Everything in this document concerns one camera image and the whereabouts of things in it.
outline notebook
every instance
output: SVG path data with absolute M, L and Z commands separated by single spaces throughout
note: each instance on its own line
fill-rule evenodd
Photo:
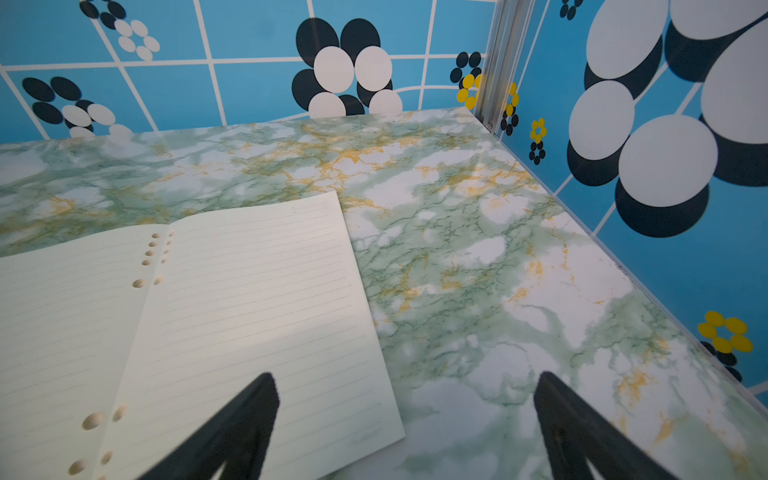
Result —
M 405 436 L 335 192 L 96 233 L 0 279 L 0 478 L 136 478 L 262 372 L 264 480 Z

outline lined paper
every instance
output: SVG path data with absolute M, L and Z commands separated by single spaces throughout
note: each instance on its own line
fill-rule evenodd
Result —
M 151 234 L 97 233 L 0 259 L 0 478 L 63 478 L 95 458 L 147 289 L 131 283 Z
M 265 480 L 312 480 L 404 436 L 335 192 L 170 231 L 115 399 L 131 414 L 94 475 L 138 476 L 262 372 L 280 394 Z

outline white circle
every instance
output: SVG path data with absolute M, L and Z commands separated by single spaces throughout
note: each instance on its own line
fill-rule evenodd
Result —
M 96 123 L 102 125 L 112 125 L 114 123 L 114 114 L 112 113 L 112 110 L 106 108 L 104 105 L 88 105 L 88 115 L 90 115 Z
M 115 137 L 127 138 L 130 137 L 133 132 L 125 125 L 114 124 L 109 127 L 109 134 Z
M 634 100 L 617 81 L 600 81 L 581 94 L 568 123 L 576 153 L 587 160 L 602 160 L 621 147 L 632 132 Z
M 147 26 L 138 20 L 131 21 L 131 29 L 140 37 L 146 37 L 149 33 Z
M 160 51 L 160 42 L 155 40 L 154 37 L 144 37 L 144 46 L 149 48 L 150 51 Z
M 707 124 L 729 140 L 768 144 L 768 20 L 745 31 L 715 61 L 701 91 Z
M 133 53 L 133 52 L 136 51 L 136 44 L 134 43 L 133 40 L 131 40 L 128 37 L 120 37 L 118 39 L 118 43 L 123 48 L 123 50 L 125 50 L 125 51 L 127 51 L 129 53 Z
M 78 137 L 95 137 L 96 135 L 84 127 L 72 127 L 69 129 L 69 136 L 72 138 Z
M 114 21 L 114 29 L 118 31 L 120 35 L 123 35 L 124 37 L 130 37 L 134 34 L 133 29 L 131 26 L 126 22 L 125 20 L 115 20 Z
M 152 59 L 152 52 L 149 51 L 149 48 L 144 47 L 143 45 L 136 49 L 136 53 L 139 55 L 139 58 L 144 61 L 150 61 Z
M 695 118 L 666 115 L 638 128 L 621 151 L 619 178 L 632 198 L 671 207 L 693 198 L 712 178 L 717 142 Z
M 402 111 L 400 95 L 388 88 L 379 90 L 371 98 L 368 111 L 372 114 L 398 114 Z
M 733 33 L 768 12 L 768 2 L 756 0 L 671 0 L 675 28 L 693 40 Z
M 61 113 L 69 123 L 79 127 L 87 127 L 91 124 L 91 116 L 88 112 L 75 105 L 65 105 L 64 108 L 61 109 Z
M 600 78 L 633 71 L 656 46 L 667 25 L 667 0 L 606 0 L 587 36 L 587 63 Z
M 392 79 L 392 60 L 380 47 L 365 47 L 355 59 L 355 75 L 367 91 L 379 91 Z
M 327 91 L 345 91 L 355 79 L 352 59 L 339 47 L 325 47 L 315 57 L 315 78 Z
M 310 118 L 343 117 L 346 107 L 341 98 L 321 91 L 310 100 Z

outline yellow flower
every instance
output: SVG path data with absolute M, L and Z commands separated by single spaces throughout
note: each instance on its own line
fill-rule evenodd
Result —
M 544 118 L 534 120 L 531 124 L 531 140 L 541 143 L 541 139 L 547 136 L 547 128 L 544 126 Z

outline marble surface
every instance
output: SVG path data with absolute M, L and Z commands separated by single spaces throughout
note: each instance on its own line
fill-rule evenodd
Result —
M 329 478 L 548 478 L 544 370 L 681 478 L 768 478 L 764 417 L 465 108 L 0 145 L 0 255 L 331 189 L 406 439 Z

